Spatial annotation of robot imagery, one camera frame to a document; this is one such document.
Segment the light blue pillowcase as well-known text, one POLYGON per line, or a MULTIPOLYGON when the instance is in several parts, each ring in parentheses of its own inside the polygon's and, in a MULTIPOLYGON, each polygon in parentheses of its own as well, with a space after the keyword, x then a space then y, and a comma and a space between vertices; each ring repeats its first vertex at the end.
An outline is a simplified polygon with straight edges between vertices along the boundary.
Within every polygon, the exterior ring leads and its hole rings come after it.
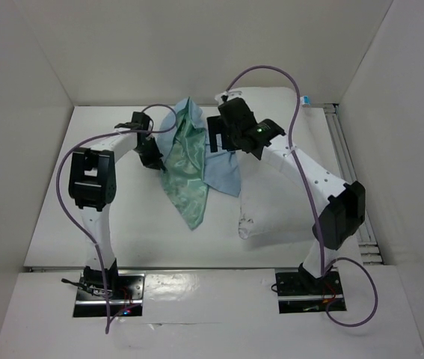
POLYGON ((218 145, 210 150, 203 111, 185 98, 164 118, 156 141, 165 169, 161 184, 190 230, 204 219, 209 190, 238 197, 241 176, 237 155, 218 145))

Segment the white pillow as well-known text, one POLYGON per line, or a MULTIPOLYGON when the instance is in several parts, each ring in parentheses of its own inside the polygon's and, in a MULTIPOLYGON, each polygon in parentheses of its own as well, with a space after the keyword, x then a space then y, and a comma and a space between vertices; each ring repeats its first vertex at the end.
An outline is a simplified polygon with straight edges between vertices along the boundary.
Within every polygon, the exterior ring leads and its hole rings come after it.
MULTIPOLYGON (((285 143, 292 143, 341 178, 323 109, 298 105, 290 88, 232 90, 242 92, 257 121, 273 120, 285 130, 285 143)), ((237 156, 241 174, 239 236, 261 245, 313 239, 314 218, 304 187, 251 154, 238 151, 237 156)))

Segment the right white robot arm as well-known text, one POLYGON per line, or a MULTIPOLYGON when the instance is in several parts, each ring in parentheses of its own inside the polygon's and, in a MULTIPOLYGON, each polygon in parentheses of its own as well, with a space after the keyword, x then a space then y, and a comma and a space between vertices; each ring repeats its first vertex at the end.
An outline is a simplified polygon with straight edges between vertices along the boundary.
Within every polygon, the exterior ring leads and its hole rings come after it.
POLYGON ((316 238, 305 261, 298 267, 298 283, 307 293, 317 292, 337 261, 344 241, 365 220, 366 190, 329 173, 292 143, 285 130, 271 119, 256 121, 241 97, 220 95, 219 114, 208 117, 210 147, 250 153, 296 185, 302 185, 311 205, 316 238))

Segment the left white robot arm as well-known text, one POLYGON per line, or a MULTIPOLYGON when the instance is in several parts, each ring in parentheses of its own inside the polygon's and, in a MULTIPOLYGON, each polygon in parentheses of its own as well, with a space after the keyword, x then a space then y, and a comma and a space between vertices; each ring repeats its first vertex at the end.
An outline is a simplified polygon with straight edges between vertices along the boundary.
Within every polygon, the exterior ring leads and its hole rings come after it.
POLYGON ((138 154, 141 164, 164 171, 163 155, 153 136, 153 120, 143 111, 119 123, 113 135, 98 137, 91 147, 79 145, 71 152, 69 196, 79 208, 80 228, 92 241, 81 286, 94 289, 103 298, 120 289, 117 258, 111 245, 110 208, 117 193, 116 163, 128 152, 138 154))

